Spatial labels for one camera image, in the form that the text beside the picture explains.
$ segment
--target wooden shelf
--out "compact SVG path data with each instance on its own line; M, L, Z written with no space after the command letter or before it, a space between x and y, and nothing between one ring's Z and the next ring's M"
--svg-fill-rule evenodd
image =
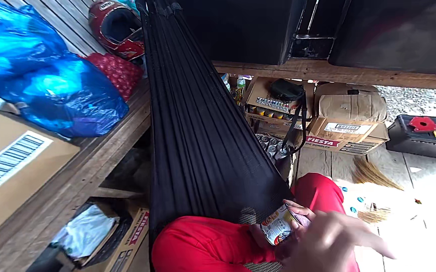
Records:
M214 61L219 73L436 89L436 75L330 65L326 60L289 59L283 65Z
M0 226L0 271L25 271L150 127L149 81L128 101L129 113L108 134L75 139L81 150Z

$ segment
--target car battery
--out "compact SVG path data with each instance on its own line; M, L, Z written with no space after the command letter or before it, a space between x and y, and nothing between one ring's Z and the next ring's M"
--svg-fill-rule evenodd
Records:
M436 131L414 132L415 127L409 125L415 116L398 115L389 127L390 141L386 143L387 150L411 153L436 158ZM436 124L436 117L430 117Z

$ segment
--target broom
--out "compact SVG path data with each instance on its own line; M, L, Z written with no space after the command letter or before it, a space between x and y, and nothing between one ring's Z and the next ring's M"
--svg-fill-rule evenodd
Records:
M354 183L371 182L404 191L402 186L394 183L389 178L384 176L384 174L381 173L381 171L379 171L374 164L367 161L365 157L355 156L354 165L356 166L356 170L352 174Z
M389 208L378 208L375 203L366 211L359 211L357 217L366 223L378 223L387 220L391 210Z

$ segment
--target hammock fabric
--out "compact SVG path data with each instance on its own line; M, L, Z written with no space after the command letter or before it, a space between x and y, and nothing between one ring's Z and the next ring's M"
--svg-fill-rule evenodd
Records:
M266 156L177 3L140 6L154 141L151 243L174 219L259 223L288 185Z

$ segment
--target red helmet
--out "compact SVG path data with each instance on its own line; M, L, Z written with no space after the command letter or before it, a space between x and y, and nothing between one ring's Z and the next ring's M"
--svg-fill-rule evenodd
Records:
M141 20L124 4L94 2L89 8L89 26L100 44L114 55L131 61L144 54Z

